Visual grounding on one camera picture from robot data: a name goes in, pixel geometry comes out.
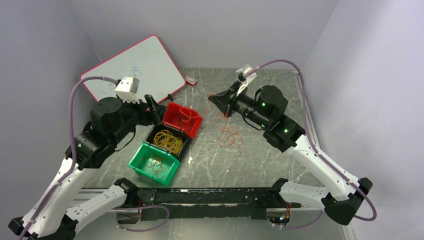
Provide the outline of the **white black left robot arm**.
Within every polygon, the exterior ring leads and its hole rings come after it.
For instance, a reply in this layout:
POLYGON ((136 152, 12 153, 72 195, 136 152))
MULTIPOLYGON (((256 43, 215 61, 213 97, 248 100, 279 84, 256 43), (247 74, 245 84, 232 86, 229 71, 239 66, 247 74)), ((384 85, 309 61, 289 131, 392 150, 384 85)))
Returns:
POLYGON ((90 111, 90 122, 82 133, 70 134, 70 146, 61 166, 36 205, 24 216, 13 218, 8 227, 29 240, 72 240, 87 224, 110 210, 128 210, 139 200, 139 189, 127 178, 116 180, 96 197, 70 207, 75 195, 118 144, 137 126, 159 125, 167 108, 151 95, 145 102, 105 97, 90 111))

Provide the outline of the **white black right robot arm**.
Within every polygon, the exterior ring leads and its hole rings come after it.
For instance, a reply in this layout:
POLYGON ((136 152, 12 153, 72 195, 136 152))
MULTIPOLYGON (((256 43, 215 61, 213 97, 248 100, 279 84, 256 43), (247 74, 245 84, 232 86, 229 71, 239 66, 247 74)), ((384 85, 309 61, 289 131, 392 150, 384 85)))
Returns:
POLYGON ((249 97, 246 90, 238 92, 240 88, 241 82, 236 81, 229 89, 211 94, 208 100, 226 118, 240 114, 246 124, 263 132, 272 147, 298 161, 323 184, 314 187, 281 178, 272 186, 270 202, 275 207, 285 203, 315 207, 343 226, 358 219, 357 211, 363 201, 369 200, 373 183, 348 173, 310 142, 305 129, 285 115, 288 100, 276 86, 263 86, 254 97, 249 97))

